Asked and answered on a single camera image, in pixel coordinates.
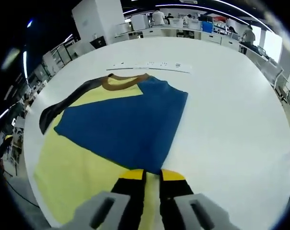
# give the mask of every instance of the white table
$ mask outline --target white table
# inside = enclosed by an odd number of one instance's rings
[[[290,195],[290,128],[276,94],[243,54],[213,43],[176,37],[136,39],[102,47],[65,66],[41,91],[25,119],[24,153],[29,181],[52,226],[34,168],[44,143],[41,112],[89,79],[120,62],[190,64],[193,74],[165,70],[117,70],[119,76],[148,73],[189,93],[163,168],[184,175],[230,214],[241,229],[266,230],[280,218]]]

